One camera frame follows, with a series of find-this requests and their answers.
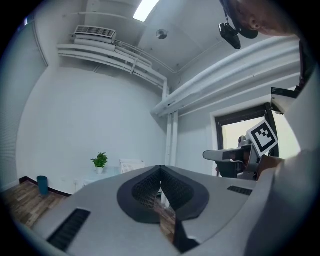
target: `green plant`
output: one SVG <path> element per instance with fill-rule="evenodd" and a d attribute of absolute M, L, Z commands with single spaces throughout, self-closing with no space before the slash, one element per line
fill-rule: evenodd
<path fill-rule="evenodd" d="M 94 162 L 95 167 L 105 167 L 106 163 L 108 162 L 108 157 L 105 155 L 106 152 L 101 153 L 98 152 L 98 156 L 96 157 L 96 159 L 91 159 L 90 161 Z"/>

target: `blue trash can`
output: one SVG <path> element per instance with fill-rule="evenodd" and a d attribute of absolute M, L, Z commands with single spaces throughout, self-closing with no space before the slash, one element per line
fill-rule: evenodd
<path fill-rule="evenodd" d="M 38 187 L 41 195 L 48 194 L 48 178 L 46 176 L 38 176 L 36 177 L 38 181 Z"/>

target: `potted plant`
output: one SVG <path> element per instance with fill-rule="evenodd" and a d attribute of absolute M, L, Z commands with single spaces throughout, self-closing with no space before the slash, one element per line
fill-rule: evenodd
<path fill-rule="evenodd" d="M 106 152 L 101 153 L 98 152 L 98 156 L 96 159 L 91 159 L 91 161 L 94 162 L 94 166 L 96 167 L 96 173 L 102 174 L 104 171 L 104 167 L 106 166 L 106 163 L 108 162 L 108 157 L 105 155 Z"/>

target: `window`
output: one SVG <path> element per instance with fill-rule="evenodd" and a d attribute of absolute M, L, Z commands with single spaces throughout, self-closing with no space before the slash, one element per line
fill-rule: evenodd
<path fill-rule="evenodd" d="M 215 118 L 218 138 L 218 149 L 234 149 L 238 147 L 238 139 L 246 135 L 247 130 L 254 127 L 262 120 L 266 120 L 278 137 L 274 116 L 270 111 L 270 104 L 266 103 L 257 107 Z M 279 146 L 276 145 L 269 154 L 279 157 Z"/>
<path fill-rule="evenodd" d="M 300 145 L 286 117 L 282 114 L 272 113 L 279 141 L 279 157 L 288 159 L 296 156 L 301 151 Z"/>

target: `ceiling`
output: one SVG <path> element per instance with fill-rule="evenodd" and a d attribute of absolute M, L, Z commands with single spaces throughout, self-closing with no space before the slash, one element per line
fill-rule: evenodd
<path fill-rule="evenodd" d="M 225 14 L 218 0 L 160 0 L 144 23 L 133 20 L 141 0 L 88 0 L 84 24 L 117 31 L 117 40 L 139 47 L 178 71 L 194 58 L 223 42 L 218 25 Z M 164 40 L 159 29 L 168 31 Z"/>

